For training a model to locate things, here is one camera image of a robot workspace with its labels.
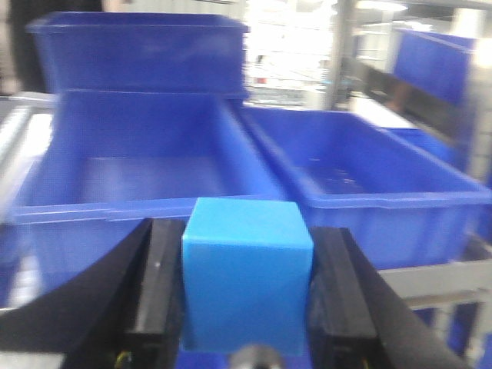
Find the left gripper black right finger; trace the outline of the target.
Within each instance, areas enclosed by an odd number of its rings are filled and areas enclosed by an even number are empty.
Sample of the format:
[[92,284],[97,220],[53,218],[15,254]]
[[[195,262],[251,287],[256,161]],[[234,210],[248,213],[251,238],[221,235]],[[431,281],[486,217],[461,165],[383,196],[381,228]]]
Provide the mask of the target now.
[[315,226],[306,330],[313,368],[466,368],[346,228]]

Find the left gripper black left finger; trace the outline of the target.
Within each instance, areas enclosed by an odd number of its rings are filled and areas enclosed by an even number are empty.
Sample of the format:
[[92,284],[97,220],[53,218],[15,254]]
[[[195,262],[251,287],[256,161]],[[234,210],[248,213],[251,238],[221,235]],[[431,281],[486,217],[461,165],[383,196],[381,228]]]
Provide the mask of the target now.
[[176,365],[185,315],[177,219],[141,221],[104,257],[1,316],[3,368]]

